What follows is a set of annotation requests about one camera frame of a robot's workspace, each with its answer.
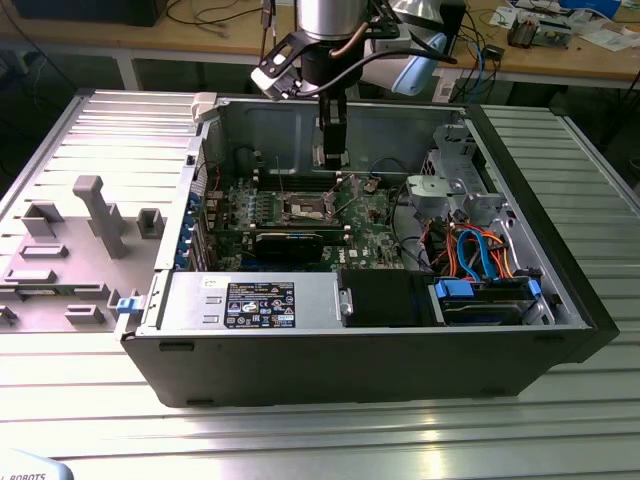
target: blue cable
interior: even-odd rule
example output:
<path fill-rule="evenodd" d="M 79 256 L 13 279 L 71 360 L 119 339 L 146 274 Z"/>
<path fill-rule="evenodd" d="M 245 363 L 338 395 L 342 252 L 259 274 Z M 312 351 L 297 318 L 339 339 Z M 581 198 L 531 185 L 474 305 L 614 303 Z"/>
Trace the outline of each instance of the blue cable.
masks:
<path fill-rule="evenodd" d="M 482 74 L 484 73 L 484 59 L 482 58 L 482 52 L 480 51 L 480 47 L 476 42 L 471 40 L 470 38 L 466 39 L 471 45 L 476 47 L 476 52 L 478 53 L 478 63 L 480 64 L 480 73 L 478 74 L 478 81 L 476 82 L 476 86 L 473 87 L 473 91 L 471 92 L 471 96 L 469 97 L 469 103 L 473 101 L 475 96 L 478 94 L 478 89 L 480 88 L 480 84 L 482 83 Z"/>
<path fill-rule="evenodd" d="M 473 277 L 476 282 L 480 282 L 480 275 L 474 272 L 469 265 L 467 265 L 467 261 L 464 258 L 464 240 L 466 237 L 470 235 L 475 235 L 478 240 L 478 248 L 480 248 L 480 258 L 482 259 L 482 267 L 484 268 L 484 273 L 487 277 L 492 279 L 497 279 L 498 274 L 496 273 L 496 269 L 493 268 L 491 261 L 489 260 L 489 247 L 487 247 L 487 242 L 484 240 L 484 237 L 480 232 L 476 232 L 475 230 L 465 230 L 458 237 L 458 261 L 460 262 L 460 266 L 467 272 L 469 275 Z"/>

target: motherboard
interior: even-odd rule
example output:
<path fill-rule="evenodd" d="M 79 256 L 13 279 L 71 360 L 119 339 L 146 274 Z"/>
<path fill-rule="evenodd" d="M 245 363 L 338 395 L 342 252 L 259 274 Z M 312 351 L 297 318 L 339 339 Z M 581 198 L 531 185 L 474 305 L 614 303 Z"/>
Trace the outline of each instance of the motherboard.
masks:
<path fill-rule="evenodd" d="M 234 179 L 206 196 L 211 270 L 403 268 L 393 188 L 366 173 Z"/>

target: copper pipe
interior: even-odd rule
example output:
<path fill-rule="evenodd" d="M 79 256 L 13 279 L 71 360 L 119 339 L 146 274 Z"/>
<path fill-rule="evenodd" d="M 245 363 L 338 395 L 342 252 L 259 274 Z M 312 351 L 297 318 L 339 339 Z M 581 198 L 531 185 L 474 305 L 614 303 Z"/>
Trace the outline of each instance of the copper pipe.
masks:
<path fill-rule="evenodd" d="M 329 53 L 329 56 L 331 58 L 340 58 L 341 56 L 343 56 L 345 53 L 351 50 L 356 43 L 360 41 L 360 39 L 365 34 L 368 28 L 369 28 L 369 23 L 364 22 L 362 25 L 360 25 L 360 28 L 356 30 L 356 33 L 353 34 L 353 37 L 351 37 L 343 47 L 339 48 L 338 50 L 331 50 L 331 52 Z"/>

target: power supply label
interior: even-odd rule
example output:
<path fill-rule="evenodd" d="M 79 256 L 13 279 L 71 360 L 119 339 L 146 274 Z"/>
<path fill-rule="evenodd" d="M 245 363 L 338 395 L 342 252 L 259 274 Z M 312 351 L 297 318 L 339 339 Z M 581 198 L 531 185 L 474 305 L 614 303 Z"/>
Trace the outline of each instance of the power supply label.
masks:
<path fill-rule="evenodd" d="M 224 325 L 227 328 L 294 328 L 293 283 L 230 283 Z"/>

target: green circuit board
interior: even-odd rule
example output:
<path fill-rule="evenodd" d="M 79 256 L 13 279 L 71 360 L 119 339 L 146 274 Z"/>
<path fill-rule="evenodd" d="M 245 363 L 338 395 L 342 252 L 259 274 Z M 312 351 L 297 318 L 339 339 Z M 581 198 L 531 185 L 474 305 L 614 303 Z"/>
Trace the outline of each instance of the green circuit board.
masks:
<path fill-rule="evenodd" d="M 403 268 L 389 224 L 389 191 L 369 186 L 367 175 L 347 177 L 330 192 L 262 191 L 246 179 L 224 193 L 209 222 L 216 269 L 313 271 Z M 211 211 L 207 212 L 212 219 Z M 260 232 L 306 232 L 324 239 L 322 258 L 301 264 L 269 264 L 252 253 Z"/>

